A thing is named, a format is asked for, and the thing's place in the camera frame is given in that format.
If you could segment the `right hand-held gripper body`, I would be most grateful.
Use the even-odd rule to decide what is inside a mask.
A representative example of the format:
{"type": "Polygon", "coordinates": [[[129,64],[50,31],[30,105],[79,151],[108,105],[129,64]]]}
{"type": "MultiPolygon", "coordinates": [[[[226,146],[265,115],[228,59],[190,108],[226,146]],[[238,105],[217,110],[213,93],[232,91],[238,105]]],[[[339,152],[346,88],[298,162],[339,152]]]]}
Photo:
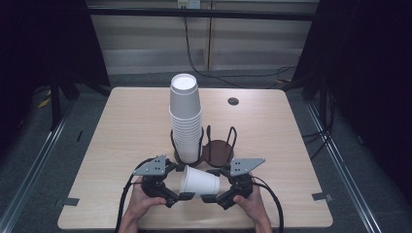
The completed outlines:
{"type": "Polygon", "coordinates": [[[228,165],[220,169],[220,174],[230,183],[230,189],[217,197],[217,203],[224,210],[235,205],[233,198],[240,195],[248,198],[253,192],[250,172],[264,163],[264,158],[233,158],[228,165]]]}

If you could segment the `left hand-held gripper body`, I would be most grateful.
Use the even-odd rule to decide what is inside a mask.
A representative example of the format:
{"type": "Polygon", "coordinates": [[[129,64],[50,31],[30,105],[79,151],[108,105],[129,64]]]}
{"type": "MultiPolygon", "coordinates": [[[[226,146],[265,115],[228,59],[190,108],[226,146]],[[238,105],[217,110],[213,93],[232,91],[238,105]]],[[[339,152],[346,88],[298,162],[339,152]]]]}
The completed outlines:
{"type": "Polygon", "coordinates": [[[143,161],[132,175],[142,178],[141,188],[147,196],[161,197],[166,201],[165,206],[171,208],[178,202],[179,195],[170,190],[164,180],[176,167],[177,164],[163,154],[143,161]]]}

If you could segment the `single white paper cup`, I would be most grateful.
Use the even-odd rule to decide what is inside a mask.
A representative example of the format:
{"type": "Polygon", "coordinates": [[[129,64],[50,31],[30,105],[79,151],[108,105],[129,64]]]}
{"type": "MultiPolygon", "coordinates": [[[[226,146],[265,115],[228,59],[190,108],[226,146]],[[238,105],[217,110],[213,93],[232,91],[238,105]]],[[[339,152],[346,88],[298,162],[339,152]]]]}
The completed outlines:
{"type": "Polygon", "coordinates": [[[217,194],[220,178],[211,173],[186,166],[181,179],[181,192],[193,192],[196,196],[217,194]]]}

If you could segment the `stack of white paper cups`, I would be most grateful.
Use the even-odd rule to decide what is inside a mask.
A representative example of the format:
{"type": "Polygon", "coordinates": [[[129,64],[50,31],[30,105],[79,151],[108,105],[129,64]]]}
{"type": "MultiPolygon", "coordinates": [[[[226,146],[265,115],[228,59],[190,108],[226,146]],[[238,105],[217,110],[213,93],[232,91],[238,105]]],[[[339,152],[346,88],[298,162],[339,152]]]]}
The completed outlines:
{"type": "Polygon", "coordinates": [[[187,164],[196,162],[202,137],[202,107],[195,76],[179,74],[171,80],[169,113],[179,159],[187,164]]]}

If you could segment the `person's left hand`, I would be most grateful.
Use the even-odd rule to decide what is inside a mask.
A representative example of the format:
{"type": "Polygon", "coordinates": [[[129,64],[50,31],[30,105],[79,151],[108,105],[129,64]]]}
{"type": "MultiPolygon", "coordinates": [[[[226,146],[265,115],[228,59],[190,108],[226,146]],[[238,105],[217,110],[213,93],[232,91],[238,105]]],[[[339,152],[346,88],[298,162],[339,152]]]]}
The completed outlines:
{"type": "Polygon", "coordinates": [[[132,220],[140,220],[151,207],[165,205],[166,201],[161,197],[149,197],[145,194],[140,184],[133,185],[131,198],[126,210],[126,215],[132,220]]]}

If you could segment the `person's right hand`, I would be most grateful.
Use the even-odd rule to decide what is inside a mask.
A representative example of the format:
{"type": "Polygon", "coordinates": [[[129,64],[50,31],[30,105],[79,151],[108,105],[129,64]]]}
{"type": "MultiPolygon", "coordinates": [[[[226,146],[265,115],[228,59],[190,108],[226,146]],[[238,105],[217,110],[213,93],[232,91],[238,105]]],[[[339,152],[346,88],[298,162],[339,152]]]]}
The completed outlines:
{"type": "Polygon", "coordinates": [[[248,198],[236,195],[233,201],[246,213],[255,225],[271,225],[258,186],[253,186],[253,192],[248,198]]]}

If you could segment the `grey tape strip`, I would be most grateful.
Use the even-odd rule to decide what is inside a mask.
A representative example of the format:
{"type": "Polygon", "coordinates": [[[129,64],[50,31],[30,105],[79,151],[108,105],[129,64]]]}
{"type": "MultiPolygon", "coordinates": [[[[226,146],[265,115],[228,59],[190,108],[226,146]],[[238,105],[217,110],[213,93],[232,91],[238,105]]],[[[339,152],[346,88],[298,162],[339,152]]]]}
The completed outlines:
{"type": "Polygon", "coordinates": [[[326,202],[330,202],[333,200],[330,194],[325,194],[323,192],[313,193],[312,198],[314,201],[325,200],[326,202]]]}
{"type": "Polygon", "coordinates": [[[55,201],[55,206],[56,207],[63,207],[63,206],[77,206],[79,203],[80,199],[79,198],[61,198],[57,199],[55,201]]]}

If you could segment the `black background desk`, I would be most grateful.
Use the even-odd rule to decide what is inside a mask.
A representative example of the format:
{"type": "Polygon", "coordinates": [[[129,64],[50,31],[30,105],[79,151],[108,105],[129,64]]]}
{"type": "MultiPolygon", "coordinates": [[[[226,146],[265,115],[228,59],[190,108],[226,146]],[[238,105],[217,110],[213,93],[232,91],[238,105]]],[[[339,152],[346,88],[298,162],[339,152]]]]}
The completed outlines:
{"type": "Polygon", "coordinates": [[[276,13],[276,12],[245,12],[223,10],[188,10],[188,9],[142,9],[142,8],[109,8],[89,7],[90,15],[100,16],[137,16],[137,17],[204,17],[204,18],[240,18],[314,21],[320,18],[316,14],[276,13]]]}

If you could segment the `black curtain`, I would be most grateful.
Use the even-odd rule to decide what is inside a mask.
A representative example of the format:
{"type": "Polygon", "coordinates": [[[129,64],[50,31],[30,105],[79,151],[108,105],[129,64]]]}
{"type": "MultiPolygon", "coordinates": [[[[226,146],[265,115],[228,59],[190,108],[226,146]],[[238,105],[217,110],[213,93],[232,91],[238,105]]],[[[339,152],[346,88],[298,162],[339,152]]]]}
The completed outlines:
{"type": "Polygon", "coordinates": [[[412,0],[319,0],[293,78],[325,84],[412,204],[412,0]]]}
{"type": "Polygon", "coordinates": [[[0,0],[0,99],[28,97],[40,85],[77,96],[82,83],[110,85],[86,0],[0,0]]]}

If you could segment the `metal floor rail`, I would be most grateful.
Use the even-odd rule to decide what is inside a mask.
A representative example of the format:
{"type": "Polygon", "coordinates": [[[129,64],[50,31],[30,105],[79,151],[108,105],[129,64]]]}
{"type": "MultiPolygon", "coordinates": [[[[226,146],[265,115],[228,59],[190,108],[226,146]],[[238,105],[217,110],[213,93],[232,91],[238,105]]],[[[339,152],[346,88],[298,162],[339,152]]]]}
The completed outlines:
{"type": "Polygon", "coordinates": [[[307,109],[317,128],[318,133],[323,140],[327,153],[331,158],[367,233],[383,233],[381,227],[379,226],[377,218],[375,217],[363,195],[361,194],[361,191],[351,172],[349,171],[337,145],[334,143],[330,134],[327,133],[326,129],[322,126],[321,116],[316,106],[314,104],[308,104],[307,109]]]}
{"type": "Polygon", "coordinates": [[[49,132],[46,141],[43,143],[41,149],[38,151],[36,159],[31,165],[30,169],[25,173],[24,180],[18,187],[15,197],[8,205],[5,213],[0,217],[0,233],[12,233],[17,220],[23,210],[27,200],[43,172],[49,157],[54,149],[60,135],[65,128],[68,117],[75,106],[74,102],[70,102],[67,110],[61,117],[52,131],[49,132]]]}

